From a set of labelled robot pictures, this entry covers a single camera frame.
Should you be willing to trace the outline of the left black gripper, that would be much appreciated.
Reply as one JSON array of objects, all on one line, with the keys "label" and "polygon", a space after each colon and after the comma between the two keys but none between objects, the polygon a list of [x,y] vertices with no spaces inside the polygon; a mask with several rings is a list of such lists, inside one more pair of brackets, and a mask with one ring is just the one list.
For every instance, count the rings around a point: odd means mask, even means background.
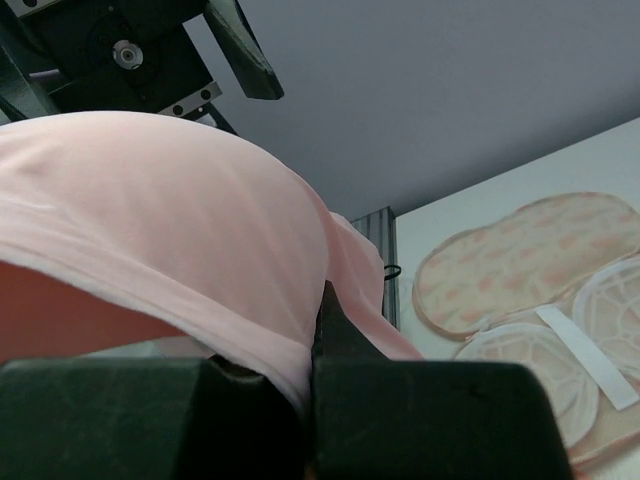
[{"label": "left black gripper", "polygon": [[52,63],[26,79],[45,111],[122,110],[233,127],[213,101],[220,87],[184,25],[202,15],[245,96],[284,90],[236,0],[4,1],[1,25]]}]

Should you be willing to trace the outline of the pink bra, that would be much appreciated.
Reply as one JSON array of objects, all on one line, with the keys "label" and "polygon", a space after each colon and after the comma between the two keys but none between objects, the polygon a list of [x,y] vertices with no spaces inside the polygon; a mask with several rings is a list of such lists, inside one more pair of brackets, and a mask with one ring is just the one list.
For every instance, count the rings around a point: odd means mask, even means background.
[{"label": "pink bra", "polygon": [[119,111],[1,129],[1,357],[150,343],[264,375],[299,412],[324,289],[392,360],[374,245],[274,156],[173,117]]}]

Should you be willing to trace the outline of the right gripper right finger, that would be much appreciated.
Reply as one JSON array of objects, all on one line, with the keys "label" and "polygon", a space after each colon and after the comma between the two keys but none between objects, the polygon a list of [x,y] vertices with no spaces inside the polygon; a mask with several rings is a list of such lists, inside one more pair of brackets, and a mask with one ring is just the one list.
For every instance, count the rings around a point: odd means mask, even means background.
[{"label": "right gripper right finger", "polygon": [[512,363],[392,361],[327,286],[312,350],[319,479],[569,479],[550,402]]}]

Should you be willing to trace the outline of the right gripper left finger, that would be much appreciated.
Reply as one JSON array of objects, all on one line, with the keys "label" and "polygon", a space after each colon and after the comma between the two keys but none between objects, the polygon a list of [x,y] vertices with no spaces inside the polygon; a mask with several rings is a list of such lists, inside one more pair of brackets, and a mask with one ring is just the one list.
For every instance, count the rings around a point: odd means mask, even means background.
[{"label": "right gripper left finger", "polygon": [[31,359],[1,369],[5,479],[300,479],[301,423],[212,360]]}]

